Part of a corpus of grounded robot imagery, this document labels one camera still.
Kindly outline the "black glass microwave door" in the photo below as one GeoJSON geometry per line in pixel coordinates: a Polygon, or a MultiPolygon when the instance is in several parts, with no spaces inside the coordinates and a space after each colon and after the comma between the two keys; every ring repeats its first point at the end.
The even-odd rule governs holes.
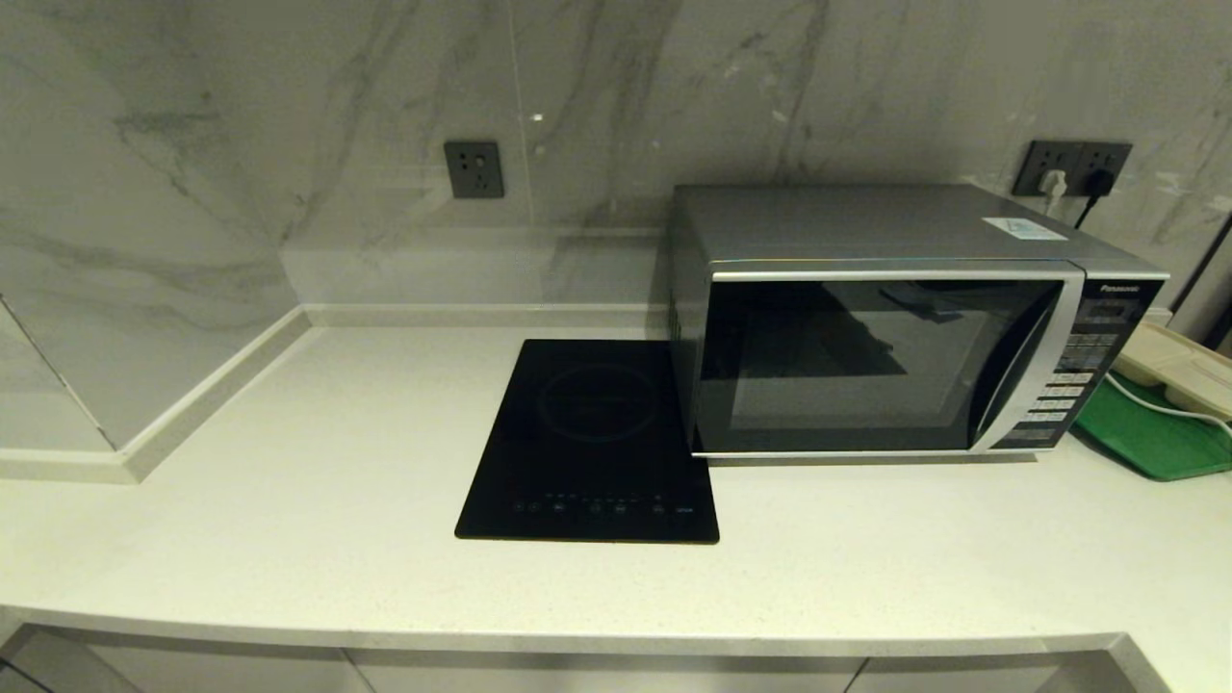
{"type": "Polygon", "coordinates": [[[687,330],[692,453],[991,453],[1060,365],[1084,281],[1057,260],[716,263],[687,330]]]}

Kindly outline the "silver microwave oven body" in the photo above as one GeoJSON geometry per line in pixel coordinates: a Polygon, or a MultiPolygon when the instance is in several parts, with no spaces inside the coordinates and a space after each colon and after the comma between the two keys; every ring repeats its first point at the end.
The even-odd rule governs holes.
{"type": "MultiPolygon", "coordinates": [[[[703,313],[703,282],[713,264],[907,260],[1074,264],[1085,281],[1060,365],[1025,420],[991,453],[808,459],[1052,450],[1168,281],[1168,273],[1117,245],[971,185],[679,186],[667,222],[664,265],[683,433],[692,455],[686,409],[696,350],[687,330],[703,313]],[[983,217],[1032,219],[1066,240],[1016,240],[983,217]]],[[[772,460],[807,459],[705,459],[772,460]]]]}

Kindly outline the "black induction cooktop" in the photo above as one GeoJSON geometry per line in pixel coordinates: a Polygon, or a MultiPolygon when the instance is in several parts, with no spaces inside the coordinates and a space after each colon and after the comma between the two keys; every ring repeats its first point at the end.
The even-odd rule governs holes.
{"type": "Polygon", "coordinates": [[[683,433],[669,343],[524,342],[455,535],[718,543],[708,465],[683,433]]]}

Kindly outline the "white sticker label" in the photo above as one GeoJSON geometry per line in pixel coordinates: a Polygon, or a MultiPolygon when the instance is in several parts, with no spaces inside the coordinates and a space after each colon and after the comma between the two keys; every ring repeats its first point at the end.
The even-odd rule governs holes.
{"type": "Polygon", "coordinates": [[[1035,223],[1032,219],[1021,217],[983,217],[983,222],[993,224],[994,228],[1011,236],[1016,240],[1031,242],[1064,242],[1066,236],[1052,231],[1046,224],[1035,223]]]}

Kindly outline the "green plastic tray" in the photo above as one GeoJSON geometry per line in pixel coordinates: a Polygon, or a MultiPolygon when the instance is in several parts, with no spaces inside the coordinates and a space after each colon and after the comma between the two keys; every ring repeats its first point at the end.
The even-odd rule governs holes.
{"type": "Polygon", "coordinates": [[[1073,435],[1158,482],[1232,471],[1232,428],[1167,403],[1162,390],[1110,372],[1087,400],[1073,435]]]}

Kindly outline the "beige power strip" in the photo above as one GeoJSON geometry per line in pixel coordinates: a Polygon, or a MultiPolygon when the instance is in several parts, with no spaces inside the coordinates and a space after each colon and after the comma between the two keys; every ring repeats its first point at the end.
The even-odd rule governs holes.
{"type": "Polygon", "coordinates": [[[1153,323],[1137,327],[1114,372],[1145,388],[1162,387],[1175,407],[1232,423],[1232,358],[1153,323]]]}

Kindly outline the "grey single wall socket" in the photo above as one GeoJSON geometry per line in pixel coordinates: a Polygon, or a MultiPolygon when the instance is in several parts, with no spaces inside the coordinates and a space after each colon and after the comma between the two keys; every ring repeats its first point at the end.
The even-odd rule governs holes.
{"type": "Polygon", "coordinates": [[[445,141],[450,192],[455,200],[505,197],[496,141],[445,141]]]}

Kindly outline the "grey double wall socket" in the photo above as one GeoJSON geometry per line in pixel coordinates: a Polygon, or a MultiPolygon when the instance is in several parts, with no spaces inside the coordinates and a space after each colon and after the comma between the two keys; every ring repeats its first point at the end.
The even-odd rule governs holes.
{"type": "Polygon", "coordinates": [[[1108,169],[1120,176],[1129,162],[1132,143],[1129,141],[1030,141],[1011,194],[1020,197],[1040,197],[1039,182],[1044,171],[1066,171],[1066,196],[1084,197],[1082,187],[1092,171],[1108,169]]]}

